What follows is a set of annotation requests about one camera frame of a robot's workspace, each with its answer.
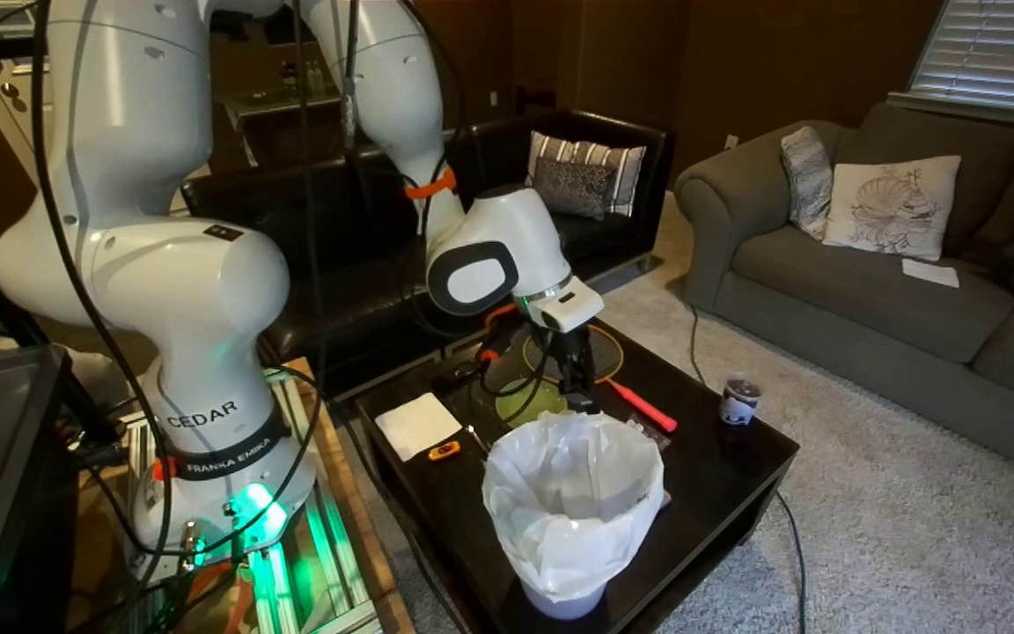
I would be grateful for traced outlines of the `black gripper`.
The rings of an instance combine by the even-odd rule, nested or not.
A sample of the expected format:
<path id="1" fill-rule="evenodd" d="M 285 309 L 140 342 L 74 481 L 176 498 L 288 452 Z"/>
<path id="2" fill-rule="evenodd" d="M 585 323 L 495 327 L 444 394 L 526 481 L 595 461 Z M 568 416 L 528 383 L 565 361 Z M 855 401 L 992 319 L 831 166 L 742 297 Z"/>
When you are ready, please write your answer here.
<path id="1" fill-rule="evenodd" d="M 595 361 L 585 327 L 561 334 L 556 346 L 561 393 L 573 414 L 595 414 Z"/>

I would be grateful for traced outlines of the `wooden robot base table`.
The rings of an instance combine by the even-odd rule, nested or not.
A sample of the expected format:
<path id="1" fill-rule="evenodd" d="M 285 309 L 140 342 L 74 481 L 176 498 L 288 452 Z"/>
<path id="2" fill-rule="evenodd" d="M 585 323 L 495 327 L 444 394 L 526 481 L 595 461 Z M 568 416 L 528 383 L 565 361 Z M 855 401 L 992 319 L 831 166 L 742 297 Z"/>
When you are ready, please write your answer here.
<path id="1" fill-rule="evenodd" d="M 398 578 L 357 490 L 321 388 L 303 361 L 271 371 L 283 414 L 308 432 L 312 494 L 288 514 L 256 494 L 279 533 L 256 549 L 166 575 L 145 597 L 94 587 L 71 604 L 66 634 L 413 634 Z"/>

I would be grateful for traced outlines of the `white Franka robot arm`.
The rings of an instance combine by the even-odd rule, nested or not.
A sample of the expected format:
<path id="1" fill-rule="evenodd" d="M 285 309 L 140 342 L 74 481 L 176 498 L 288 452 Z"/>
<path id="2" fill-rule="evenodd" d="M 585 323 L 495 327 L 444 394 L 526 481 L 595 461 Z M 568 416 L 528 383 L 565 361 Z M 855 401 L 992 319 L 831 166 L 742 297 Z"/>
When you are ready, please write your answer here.
<path id="1" fill-rule="evenodd" d="M 213 19 L 283 9 L 351 94 L 351 124 L 404 175 L 441 309 L 480 319 L 510 301 L 553 334 L 601 309 L 535 189 L 458 195 L 436 65 L 404 0 L 47 0 L 44 189 L 0 235 L 0 289 L 39 319 L 155 346 L 155 452 L 132 501 L 145 578 L 279 543 L 312 490 L 256 362 L 256 334 L 288 301 L 285 254 L 256 231 L 170 212 L 213 147 Z"/>

